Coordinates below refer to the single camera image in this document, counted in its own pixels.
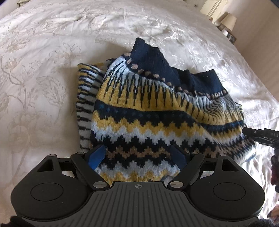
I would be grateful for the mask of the cream bedside lamp right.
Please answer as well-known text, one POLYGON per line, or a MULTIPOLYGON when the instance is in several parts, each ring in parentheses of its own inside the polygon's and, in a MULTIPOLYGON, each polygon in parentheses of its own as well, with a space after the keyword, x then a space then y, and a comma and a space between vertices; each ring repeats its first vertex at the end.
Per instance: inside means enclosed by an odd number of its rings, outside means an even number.
POLYGON ((235 24, 236 24, 236 20, 237 20, 237 18, 234 15, 229 13, 229 14, 226 15, 226 17, 224 17, 224 19, 220 23, 224 27, 226 27, 227 29, 232 31, 235 24))

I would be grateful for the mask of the cream bedside table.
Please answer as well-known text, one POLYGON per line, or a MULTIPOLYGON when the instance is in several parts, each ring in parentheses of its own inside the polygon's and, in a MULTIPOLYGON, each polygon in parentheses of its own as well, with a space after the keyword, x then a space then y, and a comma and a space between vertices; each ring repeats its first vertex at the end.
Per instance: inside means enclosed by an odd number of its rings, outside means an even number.
POLYGON ((207 0, 202 6, 200 12, 210 18, 213 18, 213 20, 217 20, 220 17, 221 12, 224 6, 227 4, 227 2, 228 1, 226 0, 220 0, 220 1, 207 0))

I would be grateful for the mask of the navy yellow patterned knit sweater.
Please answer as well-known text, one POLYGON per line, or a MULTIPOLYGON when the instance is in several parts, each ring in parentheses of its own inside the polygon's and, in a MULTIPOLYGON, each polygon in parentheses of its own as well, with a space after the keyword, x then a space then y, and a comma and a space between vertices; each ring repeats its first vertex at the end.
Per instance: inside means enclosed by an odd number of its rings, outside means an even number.
POLYGON ((169 182, 179 173, 170 148, 244 162, 255 143, 242 133, 240 104, 216 72, 171 67, 160 49, 137 38, 133 49, 98 64, 78 65, 76 101, 80 147, 102 145, 91 167, 115 181, 169 182))

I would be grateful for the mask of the cream embroidered bedspread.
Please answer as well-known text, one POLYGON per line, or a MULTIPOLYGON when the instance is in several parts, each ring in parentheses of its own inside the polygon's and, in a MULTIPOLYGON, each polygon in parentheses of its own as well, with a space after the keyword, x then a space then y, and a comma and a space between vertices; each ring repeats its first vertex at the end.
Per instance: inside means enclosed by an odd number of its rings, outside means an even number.
POLYGON ((116 58, 137 37, 173 67, 214 69, 248 127, 278 130, 278 101, 184 1, 30 1, 1 19, 1 222, 15 214, 11 192, 36 164, 80 148, 78 64, 116 58))

